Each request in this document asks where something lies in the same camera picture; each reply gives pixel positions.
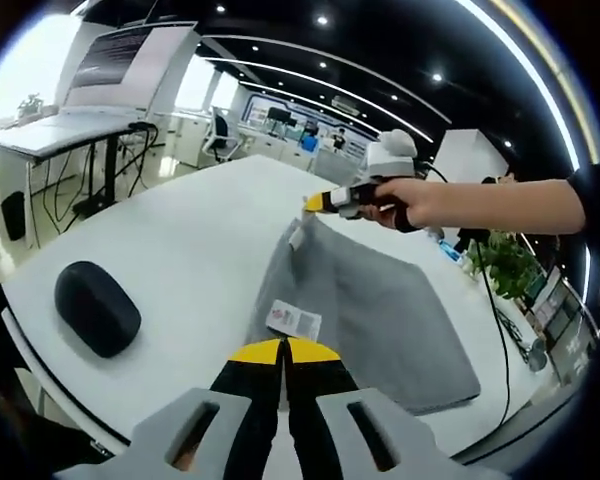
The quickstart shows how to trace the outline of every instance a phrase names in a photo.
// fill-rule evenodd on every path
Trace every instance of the floor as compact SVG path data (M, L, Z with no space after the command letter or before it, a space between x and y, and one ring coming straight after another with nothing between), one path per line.
M138 182L136 185L134 195L143 192L147 188L160 185L182 175L193 174L197 171L192 167L179 163L178 160L171 156L174 151L173 143L174 140L172 138L167 138L167 142L164 147L154 149L152 154L146 157L142 172L142 181ZM122 200L128 196L128 192L131 189L136 176L137 170L134 167L131 167L127 174L121 175L121 177L117 180L116 198L118 200ZM66 225L68 225L69 221L73 217L73 214L70 211L71 201L74 198L77 198L79 201L81 198L87 197L86 185L82 185L82 188L80 187L81 176L77 175L63 180L58 185L57 201L55 204L55 189L53 188L48 189L46 194L40 193L34 196L33 212L41 247L44 247L58 235L54 227L54 223L58 225L61 231L66 227ZM52 221L49 219L49 215L45 211L45 205L46 209L54 218L62 219L65 211L68 213L66 216L64 216L62 221L52 223ZM35 255L37 251L37 245L34 245L32 248L27 248L24 239L15 242L9 240L0 211L0 282L4 281L11 273L15 271L18 265L20 265L30 256ZM39 393L38 382L26 370L18 370L18 376L24 386L25 391L27 392L27 395L29 396L29 399L32 401L32 404L36 405ZM44 415L47 418L59 422L65 426L77 428L69 419L69 417L65 415L64 412L48 397L46 397L44 400Z

